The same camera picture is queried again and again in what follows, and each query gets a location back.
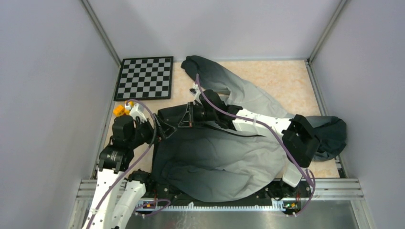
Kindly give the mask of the grey gradient zip jacket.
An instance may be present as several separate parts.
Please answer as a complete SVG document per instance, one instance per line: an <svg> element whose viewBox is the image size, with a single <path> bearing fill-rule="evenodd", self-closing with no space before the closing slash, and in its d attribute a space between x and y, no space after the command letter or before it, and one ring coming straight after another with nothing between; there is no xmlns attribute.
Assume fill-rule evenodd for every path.
<svg viewBox="0 0 405 229"><path fill-rule="evenodd" d="M187 56L182 69L198 79L205 90L222 94L227 105L238 105L260 115L293 118L265 90L240 78L217 62L198 55ZM179 128L158 144L152 177L158 181L178 181L209 175L247 177L252 185L273 181L288 157L273 137L224 130L214 122L200 127Z"/></svg>

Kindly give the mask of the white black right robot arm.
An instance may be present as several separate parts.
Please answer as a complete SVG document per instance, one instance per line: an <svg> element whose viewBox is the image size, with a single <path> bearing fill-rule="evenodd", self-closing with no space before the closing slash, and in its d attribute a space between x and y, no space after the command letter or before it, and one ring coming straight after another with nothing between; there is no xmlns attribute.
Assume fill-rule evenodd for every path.
<svg viewBox="0 0 405 229"><path fill-rule="evenodd" d="M281 193L287 197L294 196L299 191L303 177L313 184L308 167L320 146L320 140L306 117L297 114L293 118L277 118L257 114L241 106L226 105L212 90L200 92L193 87L190 93L194 101L187 103L178 127L191 128L213 121L222 129L273 137L289 160L280 183Z"/></svg>

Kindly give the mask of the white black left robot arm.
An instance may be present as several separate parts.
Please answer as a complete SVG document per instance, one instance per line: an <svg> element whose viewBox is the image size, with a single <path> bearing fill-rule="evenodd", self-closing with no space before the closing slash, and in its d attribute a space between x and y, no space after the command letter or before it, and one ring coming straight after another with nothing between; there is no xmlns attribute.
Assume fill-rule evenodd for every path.
<svg viewBox="0 0 405 229"><path fill-rule="evenodd" d="M84 222L85 229L124 229L142 197L153 192L148 172L130 173L134 149L169 138L176 127L156 114L152 121L139 116L115 118L109 144L99 155L96 188Z"/></svg>

